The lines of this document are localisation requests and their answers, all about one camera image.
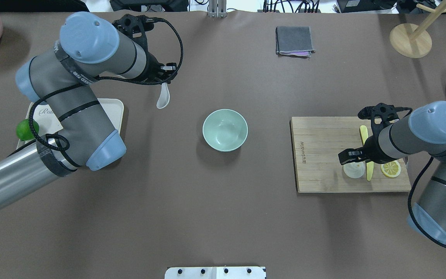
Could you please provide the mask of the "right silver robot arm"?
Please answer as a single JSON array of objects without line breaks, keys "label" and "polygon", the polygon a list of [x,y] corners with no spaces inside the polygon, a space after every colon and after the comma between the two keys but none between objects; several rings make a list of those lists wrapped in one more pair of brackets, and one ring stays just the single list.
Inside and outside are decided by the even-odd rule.
[{"label": "right silver robot arm", "polygon": [[414,181],[408,196],[407,222],[415,231],[446,248],[446,101],[415,110],[379,103],[363,108],[358,118],[370,120],[373,134],[361,148],[340,152],[340,164],[383,164],[419,152],[439,161],[416,203],[412,203],[412,196],[420,177]]}]

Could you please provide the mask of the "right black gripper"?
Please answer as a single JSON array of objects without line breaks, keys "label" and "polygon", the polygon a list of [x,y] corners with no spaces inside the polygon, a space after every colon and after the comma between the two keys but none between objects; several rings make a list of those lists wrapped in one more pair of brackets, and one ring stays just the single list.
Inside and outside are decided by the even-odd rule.
[{"label": "right black gripper", "polygon": [[[385,147],[388,148],[388,151],[392,152],[392,154],[387,154],[382,149],[382,145],[379,143],[379,140],[382,140],[382,143],[386,143]],[[370,136],[367,141],[365,141],[363,148],[345,149],[338,154],[338,159],[341,165],[363,161],[372,161],[377,164],[384,164],[399,159],[398,157],[391,157],[391,155],[400,155],[397,150],[395,153],[393,153],[394,150],[395,146],[393,145],[393,142],[390,140],[389,136]]]}]

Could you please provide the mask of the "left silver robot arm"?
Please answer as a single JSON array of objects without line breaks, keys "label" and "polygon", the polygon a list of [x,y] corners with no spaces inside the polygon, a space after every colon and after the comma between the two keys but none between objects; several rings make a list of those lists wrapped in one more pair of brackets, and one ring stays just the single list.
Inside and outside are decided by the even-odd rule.
[{"label": "left silver robot arm", "polygon": [[146,32],[166,19],[133,16],[108,22],[90,12],[71,14],[49,51],[18,69],[15,82],[32,103],[33,141],[0,162],[0,210],[87,166],[99,170],[126,146],[91,85],[121,81],[169,84],[181,63],[162,64],[149,53]]}]

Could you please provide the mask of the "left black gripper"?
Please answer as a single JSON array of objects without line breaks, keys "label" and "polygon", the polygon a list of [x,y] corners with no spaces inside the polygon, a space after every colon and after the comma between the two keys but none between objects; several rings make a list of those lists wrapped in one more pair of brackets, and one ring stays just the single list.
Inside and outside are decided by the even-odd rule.
[{"label": "left black gripper", "polygon": [[177,63],[159,63],[154,55],[146,53],[145,82],[147,83],[167,83],[170,84],[177,76]]}]

